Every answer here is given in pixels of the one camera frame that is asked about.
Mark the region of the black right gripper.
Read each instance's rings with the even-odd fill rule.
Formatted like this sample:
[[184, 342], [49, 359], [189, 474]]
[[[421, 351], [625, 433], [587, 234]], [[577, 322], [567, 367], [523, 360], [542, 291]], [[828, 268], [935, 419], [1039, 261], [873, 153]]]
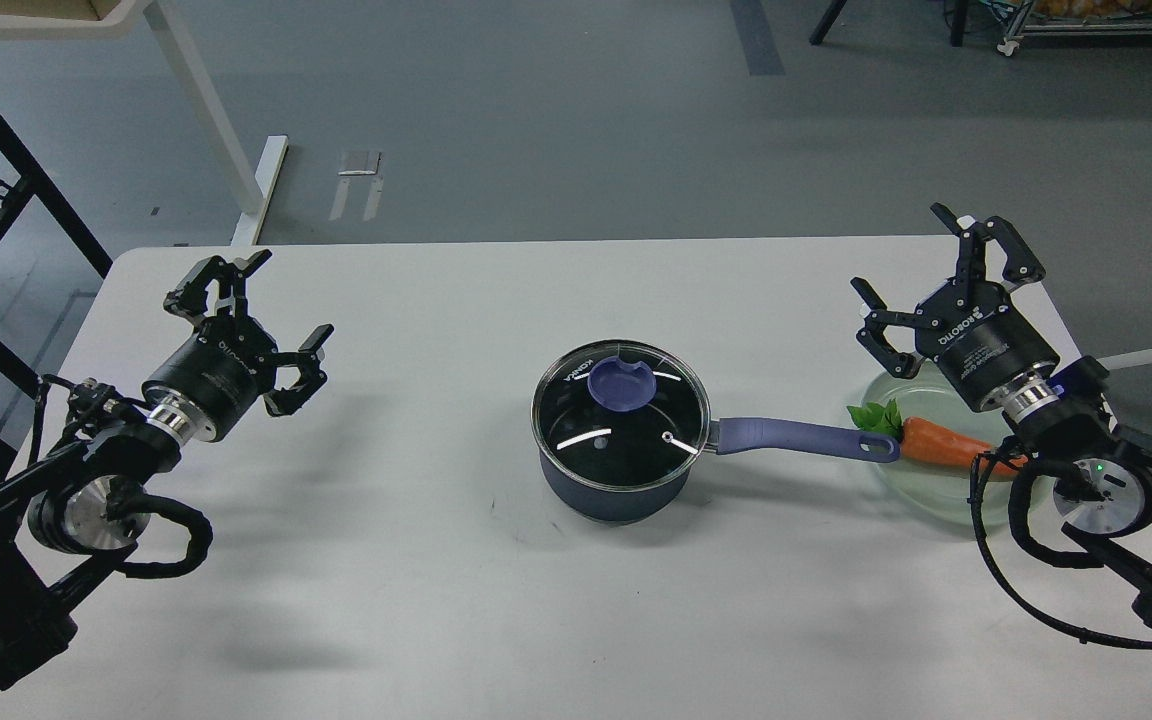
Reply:
[[[983, 414], [996, 406], [998, 388], [1023, 376], [1046, 378], [1059, 363], [1055, 348], [1020, 314], [1005, 286], [986, 281], [990, 243], [1005, 253], [1001, 276], [1009, 287], [1041, 282], [1046, 268], [1005, 218], [979, 222], [957, 217], [942, 202], [933, 202], [931, 211], [957, 236], [952, 281], [914, 310], [896, 311], [867, 279], [851, 278], [851, 287], [867, 305], [856, 340], [892, 378], [914, 379], [924, 361], [933, 361], [969, 409]], [[890, 328], [914, 331], [914, 351], [897, 351], [887, 338]]]

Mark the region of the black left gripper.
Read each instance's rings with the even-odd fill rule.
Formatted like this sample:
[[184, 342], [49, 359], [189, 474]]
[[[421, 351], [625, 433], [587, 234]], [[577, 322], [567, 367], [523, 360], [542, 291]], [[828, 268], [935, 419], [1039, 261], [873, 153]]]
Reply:
[[[248, 314], [247, 279], [271, 256], [268, 249], [233, 262], [211, 256], [162, 300], [166, 313], [198, 328], [147, 377], [142, 393], [152, 404], [177, 395], [197, 407], [196, 437], [202, 442], [225, 439], [260, 395], [270, 416], [289, 416], [328, 381], [323, 347], [333, 324], [316, 327], [296, 351], [276, 353], [274, 338]], [[291, 386], [276, 388], [275, 372], [282, 367], [294, 367], [298, 376]]]

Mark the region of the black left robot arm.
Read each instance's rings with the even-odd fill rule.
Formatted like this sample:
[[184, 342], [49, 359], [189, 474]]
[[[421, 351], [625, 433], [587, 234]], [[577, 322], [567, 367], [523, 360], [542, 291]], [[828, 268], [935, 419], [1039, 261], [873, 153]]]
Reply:
[[71, 614], [109, 575], [184, 577], [214, 538], [200, 510], [147, 492], [177, 467], [189, 442], [223, 441], [256, 402], [271, 416], [297, 414], [326, 384], [329, 324], [282, 351], [250, 314], [247, 281], [264, 249], [198, 262], [162, 306], [191, 336], [142, 384], [141, 397], [88, 379], [44, 376], [35, 400], [67, 391], [58, 441], [0, 480], [0, 691], [69, 647]]

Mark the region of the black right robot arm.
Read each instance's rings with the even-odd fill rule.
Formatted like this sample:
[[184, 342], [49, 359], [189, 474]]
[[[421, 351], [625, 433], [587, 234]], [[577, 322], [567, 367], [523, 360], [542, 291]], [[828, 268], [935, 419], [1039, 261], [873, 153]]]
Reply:
[[932, 213], [957, 238], [952, 276], [908, 313], [886, 305], [865, 279], [861, 346], [890, 377], [933, 363], [973, 414], [1000, 411], [1009, 435], [968, 469], [975, 543], [998, 588], [1039, 623], [1083, 644], [1152, 651], [1152, 641], [1094, 632], [1028, 602], [1005, 578], [982, 515], [993, 471], [1015, 469], [1007, 501], [1011, 541], [1060, 569], [1107, 569], [1135, 588], [1134, 614], [1152, 630], [1152, 435], [1111, 418], [1108, 372], [1084, 356], [1068, 366], [1028, 323], [1011, 291], [1043, 281], [1041, 262], [1001, 217]]

